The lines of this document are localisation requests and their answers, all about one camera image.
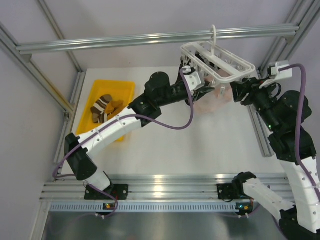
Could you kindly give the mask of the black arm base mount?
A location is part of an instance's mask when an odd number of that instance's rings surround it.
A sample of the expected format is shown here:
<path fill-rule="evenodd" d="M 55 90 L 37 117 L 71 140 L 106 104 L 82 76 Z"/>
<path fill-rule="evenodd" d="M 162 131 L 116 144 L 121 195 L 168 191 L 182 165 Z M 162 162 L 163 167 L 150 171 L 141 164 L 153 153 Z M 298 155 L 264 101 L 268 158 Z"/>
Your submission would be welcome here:
<path fill-rule="evenodd" d="M 225 202 L 231 202 L 233 200 L 240 199 L 234 186 L 231 183 L 220 183 L 216 185 L 218 199 Z"/>

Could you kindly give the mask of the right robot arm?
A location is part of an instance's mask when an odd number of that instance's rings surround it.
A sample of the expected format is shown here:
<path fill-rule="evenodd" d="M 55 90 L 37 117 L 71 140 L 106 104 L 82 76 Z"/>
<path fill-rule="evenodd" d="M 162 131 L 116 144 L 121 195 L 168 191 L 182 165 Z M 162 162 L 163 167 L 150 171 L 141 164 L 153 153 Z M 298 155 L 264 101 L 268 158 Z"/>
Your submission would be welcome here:
<path fill-rule="evenodd" d="M 241 172 L 233 180 L 238 198 L 250 197 L 275 219 L 288 240 L 320 238 L 320 180 L 316 149 L 312 137 L 301 126 L 312 111 L 308 99 L 299 106 L 300 93 L 290 90 L 281 97 L 272 96 L 274 83 L 262 87 L 262 81 L 249 78 L 231 83 L 233 99 L 253 106 L 271 131 L 269 144 L 283 167 L 294 201 L 283 199 L 266 187 L 251 172 Z"/>

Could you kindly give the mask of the brown white striped sock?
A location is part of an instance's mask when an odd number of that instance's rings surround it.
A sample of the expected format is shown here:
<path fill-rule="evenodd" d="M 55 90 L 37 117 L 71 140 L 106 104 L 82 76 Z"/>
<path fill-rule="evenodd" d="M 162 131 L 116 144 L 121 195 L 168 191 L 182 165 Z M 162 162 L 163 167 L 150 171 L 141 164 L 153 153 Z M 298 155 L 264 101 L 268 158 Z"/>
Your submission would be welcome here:
<path fill-rule="evenodd" d="M 109 102 L 113 100 L 112 96 L 105 94 L 101 96 L 97 101 L 94 102 L 93 106 L 90 108 L 91 114 L 101 114 L 105 113 L 105 108 Z"/>

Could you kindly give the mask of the white plastic clip hanger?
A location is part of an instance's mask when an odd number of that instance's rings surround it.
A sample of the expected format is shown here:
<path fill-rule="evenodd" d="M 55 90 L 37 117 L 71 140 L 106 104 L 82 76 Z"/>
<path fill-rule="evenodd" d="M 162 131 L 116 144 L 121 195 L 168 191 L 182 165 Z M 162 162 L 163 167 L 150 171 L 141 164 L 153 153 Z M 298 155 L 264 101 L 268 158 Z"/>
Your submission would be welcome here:
<path fill-rule="evenodd" d="M 217 45 L 217 29 L 211 27 L 207 41 L 189 42 L 181 46 L 182 62 L 203 77 L 212 77 L 217 84 L 229 84 L 250 77 L 256 67 Z"/>

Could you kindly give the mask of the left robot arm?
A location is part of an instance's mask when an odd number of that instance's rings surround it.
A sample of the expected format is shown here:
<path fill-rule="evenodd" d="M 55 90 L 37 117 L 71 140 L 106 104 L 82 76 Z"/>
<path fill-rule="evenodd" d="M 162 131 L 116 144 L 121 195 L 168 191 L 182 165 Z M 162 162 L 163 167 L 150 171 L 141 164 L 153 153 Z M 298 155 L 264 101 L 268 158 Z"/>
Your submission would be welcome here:
<path fill-rule="evenodd" d="M 194 110 L 184 126 L 170 126 L 157 121 L 161 108 L 185 101 L 190 107 L 193 103 L 212 92 L 215 88 L 194 68 L 183 67 L 175 84 L 165 72 L 153 73 L 144 85 L 143 94 L 132 101 L 120 113 L 100 126 L 80 135 L 70 133 L 65 138 L 64 160 L 69 164 L 75 178 L 82 181 L 101 198 L 111 198 L 114 184 L 109 176 L 93 162 L 93 158 L 120 137 L 156 123 L 172 130 L 183 130 L 191 125 Z"/>

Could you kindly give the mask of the pink sheer sock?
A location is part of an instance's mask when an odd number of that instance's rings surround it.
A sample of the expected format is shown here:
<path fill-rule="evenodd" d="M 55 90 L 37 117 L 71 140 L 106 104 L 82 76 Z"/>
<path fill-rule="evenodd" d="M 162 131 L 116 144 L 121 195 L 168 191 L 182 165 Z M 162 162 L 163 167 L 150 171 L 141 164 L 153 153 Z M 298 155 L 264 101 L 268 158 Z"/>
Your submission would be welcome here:
<path fill-rule="evenodd" d="M 233 100 L 233 92 L 229 83 L 219 84 L 194 103 L 198 114 L 213 113 Z"/>

